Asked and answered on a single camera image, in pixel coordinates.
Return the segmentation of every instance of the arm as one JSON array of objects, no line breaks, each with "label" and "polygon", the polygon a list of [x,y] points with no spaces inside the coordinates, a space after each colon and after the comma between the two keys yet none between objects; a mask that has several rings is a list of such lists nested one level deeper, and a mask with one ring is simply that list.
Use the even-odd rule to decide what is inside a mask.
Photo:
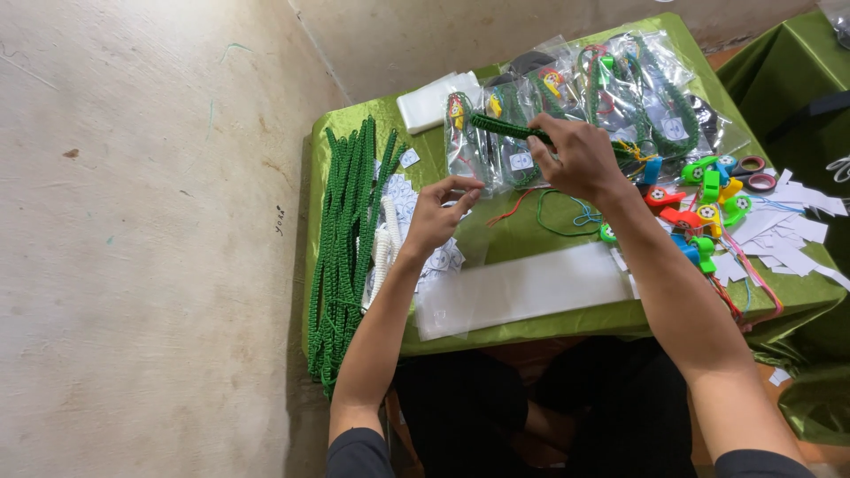
[{"label": "arm", "polygon": [[541,141],[529,142],[546,179],[597,206],[615,231],[649,327],[691,389],[711,457],[755,448],[802,462],[728,309],[617,168],[607,132],[548,115],[529,126],[546,131],[560,151],[559,162]]},{"label": "arm", "polygon": [[[482,187],[484,184],[476,179],[450,176],[419,192],[405,243],[340,366],[331,401],[328,444],[345,430],[358,427],[370,428],[383,436],[377,412],[395,374],[419,274],[428,256],[449,240],[461,216],[478,201]],[[448,201],[457,204],[443,208],[442,204]]]}]

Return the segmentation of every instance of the green tablecloth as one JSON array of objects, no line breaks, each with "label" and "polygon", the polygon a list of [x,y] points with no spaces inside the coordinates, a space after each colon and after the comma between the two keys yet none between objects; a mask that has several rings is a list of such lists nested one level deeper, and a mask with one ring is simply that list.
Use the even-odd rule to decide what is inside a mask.
[{"label": "green tablecloth", "polygon": [[[736,54],[717,76],[738,105],[773,164],[829,196],[850,197],[850,182],[838,184],[825,166],[850,154],[850,110],[810,118],[781,139],[765,135],[812,100],[850,88],[850,50],[841,47],[820,11],[787,20]],[[850,272],[850,219],[831,218],[826,248]],[[806,441],[850,446],[850,302],[843,302],[792,335],[755,350],[798,371],[779,407]]]},{"label": "green tablecloth", "polygon": [[[667,31],[673,46],[683,58],[684,63],[697,75],[688,87],[690,90],[707,99],[718,111],[736,122],[749,133],[722,84],[717,80],[711,67],[700,51],[700,47],[688,32],[682,20],[674,14],[662,14],[637,23],[646,30],[664,29]],[[617,31],[605,31],[597,35],[581,39],[584,43],[600,43]],[[476,71],[479,77],[497,74],[497,68],[492,65]],[[412,180],[415,189],[433,183],[445,177],[445,151],[443,144],[443,129],[436,128],[422,134],[410,136],[405,132],[404,123],[395,104],[398,94],[389,95],[377,100],[350,106],[338,111],[325,114],[313,126],[313,156],[310,182],[309,228],[307,242],[307,283],[313,276],[316,254],[318,253],[320,210],[322,197],[325,193],[326,177],[330,167],[331,153],[329,151],[325,128],[331,128],[337,133],[348,134],[360,126],[367,115],[373,115],[377,121],[377,141],[383,147],[392,128],[399,130],[399,141],[406,141],[412,146],[419,157],[419,163],[401,170],[407,179]],[[752,142],[740,155],[764,155],[757,142]],[[530,194],[516,214],[500,221],[490,230],[490,245],[486,256],[488,264],[504,260],[518,259],[530,255],[544,253],[560,248],[568,248],[596,240],[595,236],[562,237],[541,228],[536,222],[536,202],[539,192]],[[519,198],[514,192],[509,203],[513,205]],[[568,197],[547,197],[545,220],[559,230],[570,230],[575,227],[572,219],[578,215],[579,207]],[[464,221],[476,217],[477,211]],[[833,266],[826,250],[818,244],[810,244],[803,249],[806,254],[823,265]],[[811,274],[807,277],[775,275],[764,270],[756,262],[756,267],[771,284],[776,293],[785,303],[785,315],[757,325],[750,335],[751,340],[767,342],[784,336],[791,330],[800,327],[815,316],[834,307],[844,297],[844,289],[826,278]],[[756,317],[774,308],[768,296],[760,289],[752,288],[752,301],[748,317]],[[730,283],[729,294],[734,302],[743,309],[746,305],[746,290],[743,282]],[[303,311],[303,346],[306,349],[307,339],[307,303]],[[582,310],[572,310],[549,316],[542,316],[507,325],[475,330],[465,339],[447,337],[427,342],[419,340],[415,320],[412,314],[408,320],[401,353],[404,356],[446,352],[450,350],[470,349],[486,345],[505,344],[532,339],[542,339],[577,334],[617,334],[640,335],[649,334],[649,326],[643,308],[637,300],[606,304]]]}]

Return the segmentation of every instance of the hand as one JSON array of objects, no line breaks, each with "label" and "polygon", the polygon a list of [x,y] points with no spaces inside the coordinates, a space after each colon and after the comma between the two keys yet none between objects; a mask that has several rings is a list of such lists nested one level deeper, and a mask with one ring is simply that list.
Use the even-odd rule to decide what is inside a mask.
[{"label": "hand", "polygon": [[623,176],[611,148],[608,133],[590,123],[559,120],[546,113],[537,115],[529,128],[545,131],[555,145],[559,160],[535,136],[528,138],[529,150],[552,187],[598,206],[632,184]]},{"label": "hand", "polygon": [[[419,199],[413,210],[411,228],[407,232],[401,251],[412,253],[419,259],[427,259],[434,249],[442,246],[455,233],[461,216],[469,211],[481,197],[484,183],[462,176],[449,176],[419,191]],[[454,206],[443,208],[448,201],[457,201]]]}]

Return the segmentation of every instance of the black pants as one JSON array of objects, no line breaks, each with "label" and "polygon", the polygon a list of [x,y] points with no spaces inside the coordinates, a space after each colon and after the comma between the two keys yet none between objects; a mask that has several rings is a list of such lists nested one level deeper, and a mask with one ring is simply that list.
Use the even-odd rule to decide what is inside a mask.
[{"label": "black pants", "polygon": [[[528,415],[513,368],[466,350],[411,359],[394,384],[428,478],[542,474],[508,442]],[[696,477],[687,387],[655,339],[585,340],[552,361],[534,400],[561,413],[590,407],[566,476]]]}]

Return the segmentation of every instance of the wall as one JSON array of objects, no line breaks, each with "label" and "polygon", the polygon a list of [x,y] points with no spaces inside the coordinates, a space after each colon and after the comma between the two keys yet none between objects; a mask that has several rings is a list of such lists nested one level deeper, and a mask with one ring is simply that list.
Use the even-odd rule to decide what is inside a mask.
[{"label": "wall", "polygon": [[0,475],[318,475],[286,355],[303,139],[343,97],[291,7],[0,5]]},{"label": "wall", "polygon": [[665,11],[710,47],[766,31],[814,0],[290,0],[354,103]]}]

